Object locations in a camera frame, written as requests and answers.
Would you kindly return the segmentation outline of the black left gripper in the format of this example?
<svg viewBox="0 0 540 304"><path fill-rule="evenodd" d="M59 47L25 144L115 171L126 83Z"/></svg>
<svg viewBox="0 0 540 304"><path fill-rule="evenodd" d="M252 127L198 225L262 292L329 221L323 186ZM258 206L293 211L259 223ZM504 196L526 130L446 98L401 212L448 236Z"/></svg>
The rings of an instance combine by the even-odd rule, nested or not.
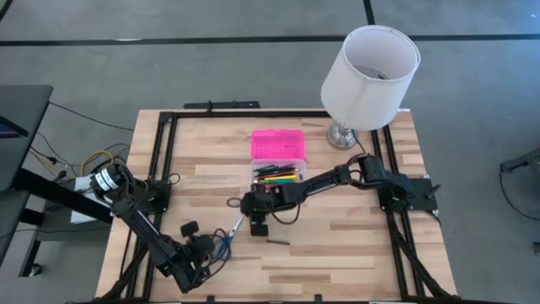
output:
<svg viewBox="0 0 540 304"><path fill-rule="evenodd" d="M197 275L210 275L210 261L224 260L224 238L221 236L212 237L208 234L198 235L199 226L196 221L190 221L181 226L181 234L187 238L185 253L190 263L194 267Z"/></svg>

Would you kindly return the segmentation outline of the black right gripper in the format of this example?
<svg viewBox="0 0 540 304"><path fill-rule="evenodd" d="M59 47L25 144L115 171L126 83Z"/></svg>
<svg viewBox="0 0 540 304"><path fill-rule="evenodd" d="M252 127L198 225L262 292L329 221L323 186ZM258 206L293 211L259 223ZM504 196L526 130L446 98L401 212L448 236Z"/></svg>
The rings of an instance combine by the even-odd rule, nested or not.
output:
<svg viewBox="0 0 540 304"><path fill-rule="evenodd" d="M269 189L262 185L251 186L251 191L240 200L240 212L249 220L252 236L268 236L268 215L282 225L292 225L296 221L284 221L277 217L277 212L296 207L295 190L295 185L277 185Z"/></svg>

